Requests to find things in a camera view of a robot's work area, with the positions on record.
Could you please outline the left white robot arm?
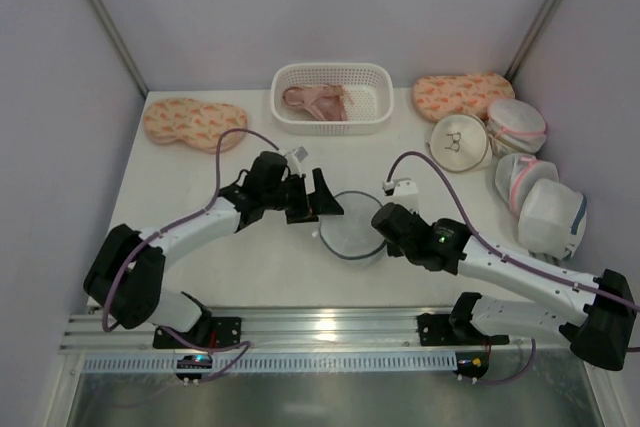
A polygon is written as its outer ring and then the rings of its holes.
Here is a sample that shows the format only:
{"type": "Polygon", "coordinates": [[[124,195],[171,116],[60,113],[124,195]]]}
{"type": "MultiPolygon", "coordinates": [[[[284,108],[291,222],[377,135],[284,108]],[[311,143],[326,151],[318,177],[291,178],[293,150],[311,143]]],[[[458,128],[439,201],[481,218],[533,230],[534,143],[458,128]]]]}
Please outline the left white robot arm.
{"type": "Polygon", "coordinates": [[[203,323],[207,310],[186,293],[164,289],[169,267],[214,240],[240,232],[267,211],[283,212],[289,224],[343,215],[321,169],[313,170],[314,190],[307,192],[305,176],[294,161],[291,154],[264,151],[200,211],[159,229],[135,230],[126,224],[112,228],[83,283],[85,293],[103,309],[104,329],[152,323],[187,333],[203,323]]]}

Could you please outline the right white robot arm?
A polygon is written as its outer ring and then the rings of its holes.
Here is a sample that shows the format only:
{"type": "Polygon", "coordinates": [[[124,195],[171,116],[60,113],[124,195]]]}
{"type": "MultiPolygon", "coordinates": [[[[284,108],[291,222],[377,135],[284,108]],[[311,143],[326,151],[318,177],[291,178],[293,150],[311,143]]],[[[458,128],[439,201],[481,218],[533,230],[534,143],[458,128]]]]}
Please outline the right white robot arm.
{"type": "Polygon", "coordinates": [[[521,296],[519,302],[507,302],[477,292],[461,294],[449,325],[462,344],[506,337],[546,340],[568,346],[593,366],[623,368],[639,311],[624,275],[607,269],[592,276],[502,252],[463,223],[440,219],[428,224],[395,203],[384,205],[371,225],[393,257],[521,296]]]}

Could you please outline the white mesh bag blue trim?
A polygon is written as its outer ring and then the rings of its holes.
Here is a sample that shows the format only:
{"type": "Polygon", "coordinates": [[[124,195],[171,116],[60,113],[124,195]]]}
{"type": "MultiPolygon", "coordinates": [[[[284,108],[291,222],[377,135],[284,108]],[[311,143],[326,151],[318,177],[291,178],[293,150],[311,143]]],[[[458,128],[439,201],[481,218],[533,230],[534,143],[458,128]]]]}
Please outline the white mesh bag blue trim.
{"type": "Polygon", "coordinates": [[[359,190],[346,190],[335,198],[344,213],[321,216],[314,236],[332,255],[344,261],[360,262],[380,254],[386,241],[371,226],[373,216],[382,207],[380,200],[359,190]]]}

